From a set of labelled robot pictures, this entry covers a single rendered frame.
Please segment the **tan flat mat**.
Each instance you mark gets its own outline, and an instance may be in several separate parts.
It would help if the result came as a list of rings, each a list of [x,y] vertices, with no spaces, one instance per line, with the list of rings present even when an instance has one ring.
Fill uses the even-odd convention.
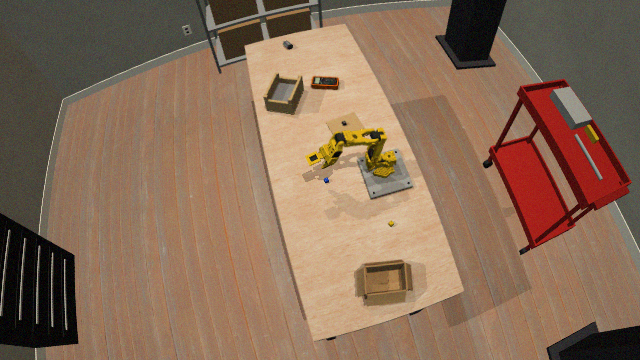
[[[342,121],[345,120],[347,125],[343,126]],[[349,113],[347,115],[341,116],[339,118],[333,119],[331,121],[326,122],[332,134],[339,131],[357,131],[361,129],[365,129],[354,112]]]

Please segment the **orange digital multimeter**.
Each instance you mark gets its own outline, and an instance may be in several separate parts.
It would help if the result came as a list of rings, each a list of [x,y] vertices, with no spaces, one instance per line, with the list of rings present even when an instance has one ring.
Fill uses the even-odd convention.
[[[338,83],[338,85],[337,85]],[[311,82],[312,89],[338,90],[338,77],[313,76]]]

